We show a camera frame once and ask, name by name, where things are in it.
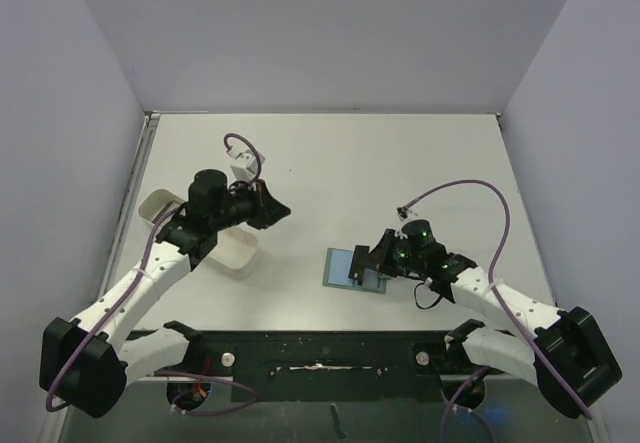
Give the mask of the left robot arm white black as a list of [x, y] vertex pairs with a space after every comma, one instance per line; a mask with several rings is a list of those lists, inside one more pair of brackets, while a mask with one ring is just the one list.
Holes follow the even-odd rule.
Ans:
[[44, 329], [39, 385], [49, 413], [73, 406], [99, 418], [126, 386], [166, 367], [183, 374], [200, 368], [204, 350], [181, 324], [149, 335], [151, 344], [127, 338], [176, 283], [216, 248], [221, 232], [246, 224], [266, 230], [290, 216], [264, 180], [228, 181], [224, 172], [198, 172], [187, 198], [155, 218], [140, 260], [102, 297], [73, 318], [54, 318]]

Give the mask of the blue credit card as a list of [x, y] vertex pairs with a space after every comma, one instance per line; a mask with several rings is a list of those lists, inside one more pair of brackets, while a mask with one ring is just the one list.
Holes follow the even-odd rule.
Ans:
[[327, 284], [337, 287], [351, 287], [349, 277], [353, 253], [349, 250], [332, 249], [328, 263]]

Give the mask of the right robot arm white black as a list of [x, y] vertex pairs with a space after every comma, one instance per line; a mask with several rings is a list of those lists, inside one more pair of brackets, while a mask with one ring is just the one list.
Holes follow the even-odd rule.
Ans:
[[426, 220], [386, 230], [374, 247], [356, 246], [349, 275], [362, 282], [368, 272], [420, 280], [439, 299], [477, 313], [446, 334], [448, 365], [459, 372], [483, 366], [518, 377], [568, 418], [588, 416], [622, 378], [591, 313], [581, 307], [566, 311], [490, 281], [476, 262], [437, 242]]

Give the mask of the green card holder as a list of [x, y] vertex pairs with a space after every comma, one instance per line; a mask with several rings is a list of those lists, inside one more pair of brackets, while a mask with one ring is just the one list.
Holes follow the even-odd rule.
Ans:
[[353, 258], [353, 250], [328, 248], [322, 285], [334, 289], [384, 295], [388, 279], [369, 269], [356, 274], [352, 269]]

